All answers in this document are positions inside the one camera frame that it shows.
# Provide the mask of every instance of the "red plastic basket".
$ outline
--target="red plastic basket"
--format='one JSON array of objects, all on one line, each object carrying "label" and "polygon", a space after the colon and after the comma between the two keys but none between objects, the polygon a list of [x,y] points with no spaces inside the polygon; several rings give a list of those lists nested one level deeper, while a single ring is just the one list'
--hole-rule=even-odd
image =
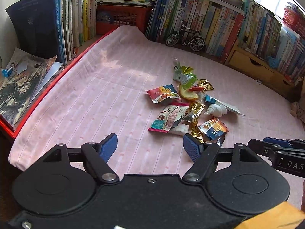
[{"label": "red plastic basket", "polygon": [[121,25],[137,26],[145,33],[152,7],[98,5],[96,33],[105,34]]},{"label": "red plastic basket", "polygon": [[283,22],[305,39],[305,19],[290,9],[284,8],[284,10]]}]

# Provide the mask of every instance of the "screw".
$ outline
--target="screw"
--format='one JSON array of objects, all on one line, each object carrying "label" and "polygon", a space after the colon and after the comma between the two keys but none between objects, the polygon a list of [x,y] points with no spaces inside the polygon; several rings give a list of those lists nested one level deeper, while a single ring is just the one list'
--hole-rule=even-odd
[{"label": "screw", "polygon": [[31,229],[32,228],[32,224],[28,221],[24,221],[21,223],[21,226],[24,228],[24,229]]},{"label": "screw", "polygon": [[149,183],[155,183],[157,180],[156,179],[148,179],[147,180]]},{"label": "screw", "polygon": [[113,174],[113,173],[103,174],[102,179],[105,181],[114,181],[116,179],[116,174]]},{"label": "screw", "polygon": [[195,173],[189,173],[185,176],[185,179],[189,182],[195,182],[199,180],[199,175]]}]

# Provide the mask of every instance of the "bicycle wheel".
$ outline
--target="bicycle wheel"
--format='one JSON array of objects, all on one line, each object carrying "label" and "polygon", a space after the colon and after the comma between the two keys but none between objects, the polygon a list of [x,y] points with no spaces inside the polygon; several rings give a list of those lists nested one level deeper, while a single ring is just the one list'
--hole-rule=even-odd
[{"label": "bicycle wheel", "polygon": [[179,41],[179,34],[172,33],[167,37],[165,44],[167,46],[173,46],[173,45],[176,45],[178,43],[178,41]]},{"label": "bicycle wheel", "polygon": [[199,36],[194,36],[190,40],[190,48],[195,51],[201,51],[205,47],[204,39]]}]

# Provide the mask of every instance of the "miniature bicycle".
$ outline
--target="miniature bicycle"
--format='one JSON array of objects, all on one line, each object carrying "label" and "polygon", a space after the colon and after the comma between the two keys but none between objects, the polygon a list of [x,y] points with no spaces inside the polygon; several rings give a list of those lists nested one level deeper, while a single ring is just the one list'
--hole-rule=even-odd
[{"label": "miniature bicycle", "polygon": [[[193,34],[193,36],[187,40],[187,39],[184,39],[184,34],[185,33],[189,33],[189,34]],[[170,34],[167,39],[166,39],[166,42],[165,44],[167,46],[174,46],[176,45],[178,42],[181,42],[183,41],[182,45],[188,45],[190,46],[190,48],[195,51],[195,52],[198,52],[202,49],[205,48],[205,41],[204,39],[198,35],[199,34],[199,31],[197,30],[193,30],[193,29],[190,29],[188,27],[186,27],[182,22],[181,22],[181,26],[180,26],[180,29],[178,32],[176,33],[172,33]]]}]

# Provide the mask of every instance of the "pink fabric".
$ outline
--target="pink fabric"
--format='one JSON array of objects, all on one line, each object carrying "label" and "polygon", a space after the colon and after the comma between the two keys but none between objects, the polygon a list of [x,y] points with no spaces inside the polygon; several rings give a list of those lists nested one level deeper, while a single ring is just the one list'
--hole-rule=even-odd
[{"label": "pink fabric", "polygon": [[[304,139],[301,122],[289,114],[290,104],[279,94],[229,67],[148,41],[136,27],[121,26],[89,50],[37,106],[13,144],[10,163],[25,170],[57,143],[80,147],[114,132],[118,148],[108,164],[120,178],[125,173],[182,176],[193,164],[182,137],[147,130],[163,107],[153,104],[145,90],[177,86],[172,58],[208,79],[215,88],[209,95],[246,115],[221,117],[230,130],[223,147],[266,136]],[[209,118],[202,115],[199,122]],[[221,163],[218,169],[228,165]],[[300,207],[303,179],[283,175],[291,186],[288,201]]]}]

